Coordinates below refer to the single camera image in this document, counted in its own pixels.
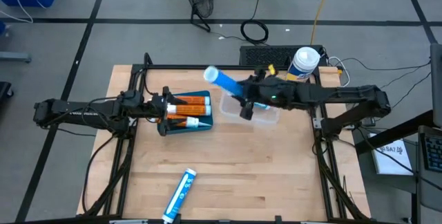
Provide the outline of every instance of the wooden tabletop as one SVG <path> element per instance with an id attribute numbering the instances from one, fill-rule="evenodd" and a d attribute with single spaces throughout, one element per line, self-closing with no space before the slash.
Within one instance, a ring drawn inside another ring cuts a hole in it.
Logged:
<path id="1" fill-rule="evenodd" d="M 107 96 L 127 89 L 130 71 L 131 66 L 114 66 Z M 224 72 L 235 78 L 253 73 Z M 154 124 L 140 120 L 123 218 L 161 218 L 184 170 L 192 168 L 198 174 L 181 207 L 183 219 L 271 221 L 281 215 L 284 221 L 326 221 L 307 112 L 281 110 L 278 123 L 265 126 L 238 122 L 220 112 L 222 90 L 206 83 L 202 73 L 148 70 L 147 86 L 152 92 L 161 92 L 163 86 L 169 86 L 172 93 L 209 90 L 214 125 L 210 131 L 161 137 Z M 336 68 L 321 67 L 320 74 L 323 86 L 340 84 Z M 343 111 L 343 104 L 327 105 L 330 117 Z M 107 131 L 98 131 L 93 150 L 110 136 Z M 340 138 L 353 142 L 349 131 L 343 131 Z M 90 168 L 87 207 L 108 184 L 116 143 L 103 148 Z M 347 191 L 359 209 L 370 216 L 354 148 L 339 142 L 334 148 L 341 182 L 345 175 Z M 330 192 L 338 216 L 334 192 Z M 114 194 L 115 212 L 119 186 Z"/>

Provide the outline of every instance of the clear plastic container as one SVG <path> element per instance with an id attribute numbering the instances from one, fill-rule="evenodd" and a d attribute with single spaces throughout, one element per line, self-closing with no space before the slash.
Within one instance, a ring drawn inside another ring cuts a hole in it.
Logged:
<path id="1" fill-rule="evenodd" d="M 276 124 L 279 121 L 280 115 L 280 109 L 275 107 L 270 107 L 266 110 L 259 106 L 254 106 L 251 120 L 245 120 L 240 117 L 240 102 L 232 98 L 226 91 L 222 92 L 220 111 L 222 114 L 230 117 L 232 122 L 242 124 Z"/>

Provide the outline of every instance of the white paper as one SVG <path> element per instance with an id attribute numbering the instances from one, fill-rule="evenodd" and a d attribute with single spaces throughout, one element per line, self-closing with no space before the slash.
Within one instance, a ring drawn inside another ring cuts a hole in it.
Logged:
<path id="1" fill-rule="evenodd" d="M 384 145 L 383 147 L 378 148 L 379 151 L 390 155 L 398 162 L 403 164 L 409 169 L 412 169 L 410 164 L 410 159 L 408 158 L 407 149 L 402 140 L 396 140 L 391 144 Z M 376 172 L 378 174 L 387 174 L 387 175 L 406 175 L 412 176 L 413 173 L 402 168 L 396 162 L 394 162 L 391 158 L 373 150 L 373 159 L 374 165 L 376 167 Z"/>

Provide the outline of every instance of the floor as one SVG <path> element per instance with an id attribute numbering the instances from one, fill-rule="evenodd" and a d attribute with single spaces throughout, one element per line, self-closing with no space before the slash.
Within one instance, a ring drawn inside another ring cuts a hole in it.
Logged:
<path id="1" fill-rule="evenodd" d="M 269 21 L 268 44 L 308 44 L 320 0 L 260 0 L 256 19 Z M 215 0 L 209 17 L 213 31 L 240 36 L 240 23 L 252 16 L 256 0 Z M 0 6 L 16 17 L 19 8 Z M 32 122 L 33 104 L 48 98 L 86 101 L 105 94 L 114 64 L 141 63 L 149 52 L 155 64 L 238 64 L 236 39 L 219 39 L 190 25 L 187 0 L 55 0 L 47 9 L 27 9 L 34 24 L 9 19 L 0 50 L 32 54 L 30 64 L 0 62 L 0 80 L 13 83 L 15 96 L 0 114 L 0 223 L 16 220 L 47 131 Z M 372 68 L 416 66 L 428 62 L 430 42 L 442 40 L 440 0 L 326 0 L 315 44 L 329 55 L 356 57 Z M 251 36 L 260 30 L 248 28 Z M 373 72 L 345 62 L 350 86 L 384 85 L 405 71 Z M 397 102 L 429 67 L 385 88 Z M 391 127 L 431 108 L 425 80 L 378 122 Z M 86 127 L 66 127 L 94 133 Z M 36 189 L 27 221 L 74 216 L 93 138 L 57 132 Z M 410 195 L 365 182 L 370 208 L 380 221 L 410 215 Z M 425 211 L 425 222 L 441 214 Z"/>

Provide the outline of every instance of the blue tray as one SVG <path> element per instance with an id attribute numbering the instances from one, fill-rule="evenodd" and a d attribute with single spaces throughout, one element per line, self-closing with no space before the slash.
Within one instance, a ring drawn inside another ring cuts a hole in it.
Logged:
<path id="1" fill-rule="evenodd" d="M 180 95 L 185 95 L 185 96 L 209 96 L 210 97 L 210 92 L 209 91 L 198 91 L 198 92 L 190 92 L 190 93 L 177 93 L 174 94 L 175 96 L 180 96 Z M 198 118 L 201 122 L 206 123 L 206 124 L 210 124 L 209 127 L 197 127 L 197 128 L 186 128 L 186 127 L 171 127 L 171 129 L 169 131 L 167 131 L 167 135 L 168 134 L 177 134 L 177 133 L 187 133 L 187 132 L 192 132 L 192 131 L 208 131 L 210 129 L 212 129 L 213 126 L 213 107 L 212 107 L 212 111 L 211 111 L 211 115 L 210 116 L 192 116 L 195 118 Z"/>

